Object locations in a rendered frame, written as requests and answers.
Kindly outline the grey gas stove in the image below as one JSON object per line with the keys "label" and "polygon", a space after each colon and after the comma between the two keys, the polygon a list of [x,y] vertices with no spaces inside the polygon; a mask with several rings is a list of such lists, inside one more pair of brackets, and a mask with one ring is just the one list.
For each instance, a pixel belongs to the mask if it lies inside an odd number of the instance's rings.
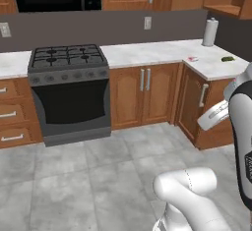
{"label": "grey gas stove", "polygon": [[[108,62],[95,44],[39,47],[32,51],[28,65],[28,79],[32,87],[109,80]],[[110,126],[66,135],[45,137],[47,146],[71,144],[108,137]]]}

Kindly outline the white paper towel roll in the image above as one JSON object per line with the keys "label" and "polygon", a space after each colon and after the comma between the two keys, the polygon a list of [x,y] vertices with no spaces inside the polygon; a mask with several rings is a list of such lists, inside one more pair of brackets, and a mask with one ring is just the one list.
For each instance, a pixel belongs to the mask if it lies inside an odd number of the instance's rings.
{"label": "white paper towel roll", "polygon": [[219,21],[215,18],[210,18],[206,21],[206,27],[202,41],[203,46],[211,47],[214,45],[218,27]]}

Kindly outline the wooden base cabinet door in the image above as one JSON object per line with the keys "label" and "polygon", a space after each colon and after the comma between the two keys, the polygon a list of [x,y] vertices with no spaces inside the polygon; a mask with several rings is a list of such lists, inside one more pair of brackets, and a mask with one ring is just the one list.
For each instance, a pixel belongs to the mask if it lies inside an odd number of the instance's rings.
{"label": "wooden base cabinet door", "polygon": [[143,123],[154,124],[170,119],[174,86],[179,65],[152,65],[150,90],[145,89]]}
{"label": "wooden base cabinet door", "polygon": [[141,69],[144,68],[130,67],[110,71],[110,112],[113,130],[132,128],[142,123]]}

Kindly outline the black oven door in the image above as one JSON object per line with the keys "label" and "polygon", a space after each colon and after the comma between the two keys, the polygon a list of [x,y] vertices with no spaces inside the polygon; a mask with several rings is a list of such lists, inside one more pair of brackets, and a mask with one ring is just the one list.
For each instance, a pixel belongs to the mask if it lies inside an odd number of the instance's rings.
{"label": "black oven door", "polygon": [[31,91],[45,137],[110,126],[108,79],[32,87]]}

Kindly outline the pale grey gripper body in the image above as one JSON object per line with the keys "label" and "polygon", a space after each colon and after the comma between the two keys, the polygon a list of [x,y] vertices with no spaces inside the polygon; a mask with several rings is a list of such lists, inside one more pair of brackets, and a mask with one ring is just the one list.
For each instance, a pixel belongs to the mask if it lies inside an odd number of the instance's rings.
{"label": "pale grey gripper body", "polygon": [[228,117],[228,102],[223,100],[206,111],[197,122],[204,131],[208,131]]}

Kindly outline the wooden drawer front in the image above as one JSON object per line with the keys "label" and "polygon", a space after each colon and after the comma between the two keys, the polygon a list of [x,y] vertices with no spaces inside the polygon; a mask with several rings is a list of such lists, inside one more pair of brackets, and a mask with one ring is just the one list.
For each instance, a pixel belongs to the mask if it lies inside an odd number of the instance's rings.
{"label": "wooden drawer front", "polygon": [[[1,142],[2,137],[15,137],[24,134],[21,140]],[[42,134],[38,123],[21,123],[0,127],[0,148],[42,142]]]}
{"label": "wooden drawer front", "polygon": [[0,80],[0,89],[3,87],[7,88],[7,92],[0,93],[0,100],[32,96],[27,78]]}
{"label": "wooden drawer front", "polygon": [[36,122],[37,116],[31,99],[8,100],[0,102],[0,114],[17,111],[14,117],[0,118],[0,125]]}

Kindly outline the wooden corner cabinet door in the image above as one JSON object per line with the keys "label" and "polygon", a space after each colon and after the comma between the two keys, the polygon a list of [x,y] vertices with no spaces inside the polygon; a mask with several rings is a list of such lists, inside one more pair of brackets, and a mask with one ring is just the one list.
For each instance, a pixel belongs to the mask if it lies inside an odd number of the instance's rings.
{"label": "wooden corner cabinet door", "polygon": [[194,143],[199,132],[198,118],[203,112],[199,100],[203,84],[209,84],[201,76],[185,67],[182,74],[181,88],[176,112],[176,124],[187,138]]}

